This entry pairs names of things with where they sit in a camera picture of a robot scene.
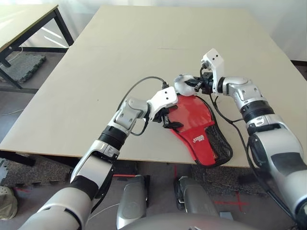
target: red bag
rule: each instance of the red bag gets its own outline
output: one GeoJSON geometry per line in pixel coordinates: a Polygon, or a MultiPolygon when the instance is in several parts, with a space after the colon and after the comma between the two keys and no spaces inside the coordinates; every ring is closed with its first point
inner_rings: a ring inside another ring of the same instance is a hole
{"type": "Polygon", "coordinates": [[[172,132],[186,145],[197,164],[212,168],[228,162],[233,151],[217,126],[210,106],[200,97],[178,95],[177,108],[170,108],[170,122],[182,127],[172,132]]]}

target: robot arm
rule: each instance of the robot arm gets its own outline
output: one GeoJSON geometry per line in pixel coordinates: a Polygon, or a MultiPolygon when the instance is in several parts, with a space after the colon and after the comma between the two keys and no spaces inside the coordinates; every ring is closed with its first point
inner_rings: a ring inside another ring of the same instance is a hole
{"type": "Polygon", "coordinates": [[[85,229],[93,199],[107,193],[113,163],[137,119],[152,121],[159,110],[176,103],[174,87],[158,91],[148,101],[126,99],[75,167],[70,185],[54,194],[20,229],[85,229]]]}
{"type": "Polygon", "coordinates": [[[214,93],[234,99],[246,122],[248,146],[254,162],[272,175],[292,216],[305,229],[307,165],[302,160],[299,141],[252,81],[224,77],[224,60],[215,49],[204,55],[201,63],[201,71],[211,69],[212,72],[201,72],[200,78],[190,78],[185,81],[186,85],[197,92],[202,90],[204,94],[214,93]]]}

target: black mesh pocket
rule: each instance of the black mesh pocket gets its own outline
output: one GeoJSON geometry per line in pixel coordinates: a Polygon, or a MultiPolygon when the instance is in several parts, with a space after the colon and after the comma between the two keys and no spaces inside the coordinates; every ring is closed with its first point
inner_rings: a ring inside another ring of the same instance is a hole
{"type": "Polygon", "coordinates": [[[232,148],[221,133],[219,127],[217,125],[206,127],[205,133],[207,135],[210,146],[215,153],[216,163],[214,166],[228,162],[233,156],[232,148]]]}

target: white desk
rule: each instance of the white desk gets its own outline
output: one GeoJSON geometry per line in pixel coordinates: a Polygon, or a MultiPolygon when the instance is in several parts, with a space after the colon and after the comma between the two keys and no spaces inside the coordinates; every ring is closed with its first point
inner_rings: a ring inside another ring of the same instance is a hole
{"type": "MultiPolygon", "coordinates": [[[[198,76],[202,55],[213,47],[225,60],[226,75],[252,79],[306,152],[307,83],[247,11],[124,6],[100,8],[0,149],[81,157],[132,84],[152,75],[171,84],[180,73],[198,76]]],[[[151,98],[160,82],[150,81],[131,95],[151,98]]],[[[218,102],[230,119],[241,117],[231,98],[218,102]]],[[[234,151],[227,165],[247,166],[236,131],[219,116],[217,120],[234,151]]],[[[247,139],[244,122],[238,126],[247,139]]],[[[120,159],[193,163],[184,144],[157,123],[149,124],[140,137],[129,136],[120,159]]]]}
{"type": "MultiPolygon", "coordinates": [[[[6,67],[10,63],[6,57],[29,37],[36,33],[47,22],[54,19],[68,45],[73,39],[57,4],[41,5],[0,5],[0,62],[6,67]]],[[[66,52],[64,48],[25,47],[24,51],[66,52]]],[[[25,89],[14,81],[5,71],[0,69],[0,76],[12,87],[0,87],[0,91],[36,93],[37,89],[25,89]]]]}
{"type": "Polygon", "coordinates": [[[57,4],[0,5],[0,52],[57,7],[57,4]]]}

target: gray carpet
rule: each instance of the gray carpet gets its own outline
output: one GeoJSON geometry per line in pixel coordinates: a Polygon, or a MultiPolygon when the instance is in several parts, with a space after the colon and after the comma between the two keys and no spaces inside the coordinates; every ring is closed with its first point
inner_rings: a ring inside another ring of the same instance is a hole
{"type": "Polygon", "coordinates": [[[1,69],[15,81],[23,83],[30,79],[38,68],[45,62],[46,56],[27,53],[18,54],[18,52],[13,52],[6,58],[6,60],[9,61],[11,66],[1,66],[1,69]]]}
{"type": "Polygon", "coordinates": [[[7,166],[7,175],[0,185],[21,187],[29,185],[44,185],[64,183],[69,179],[70,168],[39,155],[30,155],[36,163],[33,167],[13,161],[7,166]]]}
{"type": "MultiPolygon", "coordinates": [[[[231,195],[234,191],[241,194],[267,196],[250,168],[217,167],[204,169],[201,166],[191,167],[192,177],[201,183],[207,193],[213,195],[231,195]]],[[[267,178],[268,184],[275,190],[276,185],[267,178]]]]}

